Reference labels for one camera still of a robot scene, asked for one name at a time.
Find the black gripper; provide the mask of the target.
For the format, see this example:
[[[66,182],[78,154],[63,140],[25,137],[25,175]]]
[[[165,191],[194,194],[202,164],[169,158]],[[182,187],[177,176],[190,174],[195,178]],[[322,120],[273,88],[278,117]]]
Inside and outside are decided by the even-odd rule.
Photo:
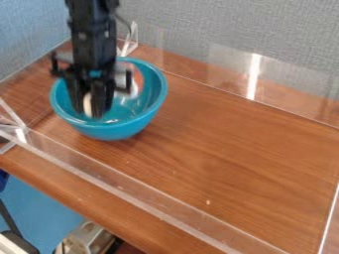
[[[71,53],[53,52],[51,61],[51,74],[67,83],[77,113],[101,119],[111,109],[114,93],[133,93],[133,68],[117,60],[89,67],[75,62]]]

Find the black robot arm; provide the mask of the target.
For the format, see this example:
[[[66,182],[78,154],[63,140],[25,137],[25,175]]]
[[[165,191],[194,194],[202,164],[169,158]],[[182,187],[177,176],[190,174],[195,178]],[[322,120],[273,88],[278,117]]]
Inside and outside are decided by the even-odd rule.
[[[90,95],[91,117],[101,119],[111,109],[117,91],[131,92],[133,74],[129,70],[126,86],[117,87],[117,21],[130,27],[117,14],[121,0],[66,0],[70,9],[69,26],[73,34],[73,59],[53,52],[51,74],[67,83],[77,113],[86,112]]]

